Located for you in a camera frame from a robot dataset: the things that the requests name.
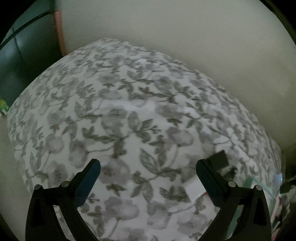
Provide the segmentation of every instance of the leaf pattern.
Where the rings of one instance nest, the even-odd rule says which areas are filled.
[[[225,178],[242,185],[253,176],[278,191],[280,149],[253,114],[199,71],[127,42],[102,39],[70,53],[23,91],[7,118],[31,193],[100,160],[78,209],[100,240],[198,240],[218,210],[207,195],[190,200],[186,185],[196,162],[220,150],[230,164]]]

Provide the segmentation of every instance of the flower pattern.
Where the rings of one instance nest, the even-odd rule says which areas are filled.
[[[101,162],[78,211],[102,240],[198,239],[217,209],[207,195],[191,200],[186,185],[196,162],[220,150],[238,185],[253,176],[278,191],[280,149],[254,115],[199,71],[127,42],[102,39],[65,56],[7,117],[31,193],[71,180],[92,158]]]
[[[131,179],[131,170],[123,160],[111,157],[110,161],[101,167],[99,179],[102,183],[125,185]]]
[[[132,200],[120,199],[118,197],[110,197],[104,202],[106,212],[104,218],[109,220],[117,218],[120,220],[130,220],[139,216],[139,207],[133,204]]]
[[[193,135],[188,130],[180,130],[176,127],[170,127],[166,130],[169,141],[180,147],[191,146],[194,142]]]
[[[56,137],[54,134],[50,134],[45,139],[45,149],[51,153],[57,154],[64,149],[64,141],[62,137]]]

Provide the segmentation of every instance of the black cable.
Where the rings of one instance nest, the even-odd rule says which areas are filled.
[[[2,43],[13,23],[20,17],[36,0],[9,0],[5,2],[5,13],[0,15],[0,43]]]
[[[43,18],[44,16],[46,15],[49,15],[49,14],[53,14],[52,11],[46,11],[40,15],[38,15],[37,17],[35,18],[32,18],[30,21],[26,22],[23,26],[21,26],[20,28],[18,28],[13,34],[11,34],[1,45],[0,45],[0,51],[1,49],[4,48],[4,46],[10,41],[12,40],[19,32],[21,32],[23,29],[25,29],[26,27],[28,27],[30,24],[36,22],[37,20]]]

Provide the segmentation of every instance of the black object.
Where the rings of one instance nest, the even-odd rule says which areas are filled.
[[[296,44],[295,8],[291,0],[260,0],[281,21]]]
[[[0,237],[5,241],[19,241],[0,213]]]
[[[281,229],[279,230],[275,241],[294,241],[296,230],[296,211],[290,213],[284,220]]]
[[[244,205],[236,229],[228,241],[270,241],[271,224],[266,198],[261,186],[253,189],[238,187],[226,181],[216,170],[218,160],[227,161],[224,151],[199,160],[196,174],[220,211],[199,241],[224,241],[228,227],[239,205]]]
[[[7,1],[7,5],[3,9],[6,8],[6,14],[1,14],[1,31],[0,31],[0,42],[4,39],[8,30],[11,28],[13,23],[17,20],[19,16],[21,16],[24,11],[28,9],[36,0],[18,0],[18,1]]]
[[[0,99],[8,106],[36,77],[62,58],[52,14],[54,0],[26,2],[31,4],[13,18],[14,22],[0,43]],[[23,3],[16,4],[14,10],[17,12],[18,7],[23,6]],[[12,17],[3,16],[7,21]]]
[[[226,181],[217,170],[228,165],[224,151],[208,159],[199,160],[196,173],[214,205],[220,207],[210,227],[200,241],[224,241],[228,227],[238,205],[244,210],[236,230],[228,241],[270,241],[269,211],[261,186],[240,188],[233,181]],[[97,241],[77,211],[84,204],[101,171],[100,162],[92,159],[71,182],[57,188],[43,189],[36,185],[33,191],[26,222],[26,241],[68,241],[53,205],[59,205],[64,219],[76,241]]]
[[[71,182],[59,187],[43,189],[36,185],[29,205],[26,221],[26,241],[68,241],[55,214],[58,205],[76,241],[97,241],[77,211],[87,199],[101,172],[101,164],[92,159]]]

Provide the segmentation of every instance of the floor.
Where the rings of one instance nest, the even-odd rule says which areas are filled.
[[[15,170],[7,133],[7,120],[0,117],[0,213],[19,241],[25,241],[25,224],[30,194]]]

